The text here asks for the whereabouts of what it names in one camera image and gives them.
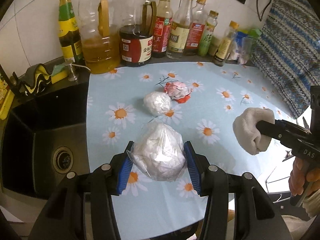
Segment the person's right hand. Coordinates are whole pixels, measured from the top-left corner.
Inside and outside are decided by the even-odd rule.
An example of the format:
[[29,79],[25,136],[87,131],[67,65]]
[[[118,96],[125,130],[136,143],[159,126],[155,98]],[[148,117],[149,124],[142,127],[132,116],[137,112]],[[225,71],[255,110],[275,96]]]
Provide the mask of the person's right hand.
[[319,168],[315,168],[307,175],[304,175],[304,173],[302,172],[303,165],[304,160],[295,157],[295,161],[293,162],[293,169],[290,173],[289,178],[289,188],[293,196],[302,195],[302,193],[304,192],[303,187],[305,181],[313,182],[313,185],[308,191],[307,196],[310,196],[311,194],[319,190]]

